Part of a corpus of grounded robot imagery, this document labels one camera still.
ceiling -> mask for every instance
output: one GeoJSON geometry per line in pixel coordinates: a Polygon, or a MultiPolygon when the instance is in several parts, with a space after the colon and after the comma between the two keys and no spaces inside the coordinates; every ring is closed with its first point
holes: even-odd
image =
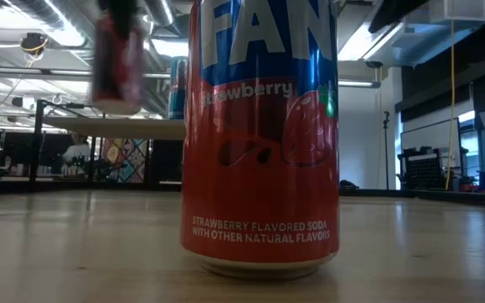
{"type": "MultiPolygon", "coordinates": [[[[24,67],[28,64],[30,57],[18,47],[18,43],[26,33],[34,32],[44,34],[41,24],[25,18],[15,10],[7,6],[6,0],[0,0],[0,66],[24,67]]],[[[100,12],[97,7],[97,0],[51,0],[54,3],[66,3],[77,8],[86,22],[94,24],[100,12]]],[[[360,27],[372,9],[373,0],[348,2],[338,17],[338,43],[345,44],[349,37],[360,27]]],[[[188,39],[188,19],[192,8],[193,0],[172,0],[175,12],[174,27],[177,27],[178,37],[170,28],[155,27],[152,31],[152,38],[160,40],[181,40],[188,39]]],[[[150,54],[147,54],[148,72],[166,72],[169,66],[170,57],[158,54],[154,45],[150,54]]],[[[68,49],[57,43],[51,43],[42,58],[33,63],[32,67],[45,69],[65,70],[88,70],[90,66],[82,56],[77,56],[76,49],[68,49]]],[[[365,66],[364,62],[340,62],[339,73],[341,79],[356,81],[374,80],[374,72],[365,66]]],[[[88,82],[82,81],[61,81],[61,80],[32,80],[15,78],[0,78],[0,125],[4,126],[32,126],[35,122],[30,117],[34,111],[21,109],[11,105],[14,96],[32,95],[35,98],[46,98],[62,102],[84,103],[88,98],[88,82]],[[11,88],[19,81],[9,98],[5,98],[11,88]]],[[[146,110],[142,110],[139,117],[164,116],[168,104],[169,82],[163,79],[147,79],[148,104],[146,110]]],[[[93,109],[80,109],[79,114],[97,116],[98,111],[93,109]]]]}

fanta logo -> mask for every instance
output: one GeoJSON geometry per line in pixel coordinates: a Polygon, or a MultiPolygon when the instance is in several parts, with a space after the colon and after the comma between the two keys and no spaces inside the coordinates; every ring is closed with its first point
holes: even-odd
{"type": "Polygon", "coordinates": [[[290,27],[290,45],[280,36],[269,1],[240,0],[237,20],[234,20],[231,13],[215,15],[216,8],[230,1],[204,0],[201,2],[201,61],[203,68],[218,63],[216,34],[228,29],[232,29],[233,32],[230,65],[246,61],[248,44],[260,40],[264,41],[269,53],[286,53],[286,48],[290,48],[293,58],[310,60],[310,33],[317,42],[322,56],[330,61],[333,59],[329,0],[317,0],[317,12],[308,0],[284,0],[287,5],[286,17],[290,27]]]}

shelf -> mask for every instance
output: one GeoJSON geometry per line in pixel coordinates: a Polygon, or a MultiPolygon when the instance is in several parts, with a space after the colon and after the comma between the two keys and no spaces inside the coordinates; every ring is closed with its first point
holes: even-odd
{"type": "Polygon", "coordinates": [[[182,120],[130,120],[45,117],[44,123],[85,136],[184,140],[186,128],[182,120]]]}

person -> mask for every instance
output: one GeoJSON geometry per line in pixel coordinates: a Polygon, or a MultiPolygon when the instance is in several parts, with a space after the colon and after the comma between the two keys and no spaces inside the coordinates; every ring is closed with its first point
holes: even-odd
{"type": "Polygon", "coordinates": [[[88,138],[78,133],[72,133],[73,146],[69,146],[67,151],[63,154],[63,159],[66,162],[72,161],[74,157],[85,157],[86,161],[91,156],[91,148],[88,144],[88,138]]]}

wooden table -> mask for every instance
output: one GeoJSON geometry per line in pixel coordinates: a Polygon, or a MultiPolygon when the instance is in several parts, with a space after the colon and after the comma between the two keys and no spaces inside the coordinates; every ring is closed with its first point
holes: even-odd
{"type": "Polygon", "coordinates": [[[485,208],[342,199],[339,255],[282,283],[209,274],[179,194],[0,196],[0,302],[485,302],[485,208]]]}

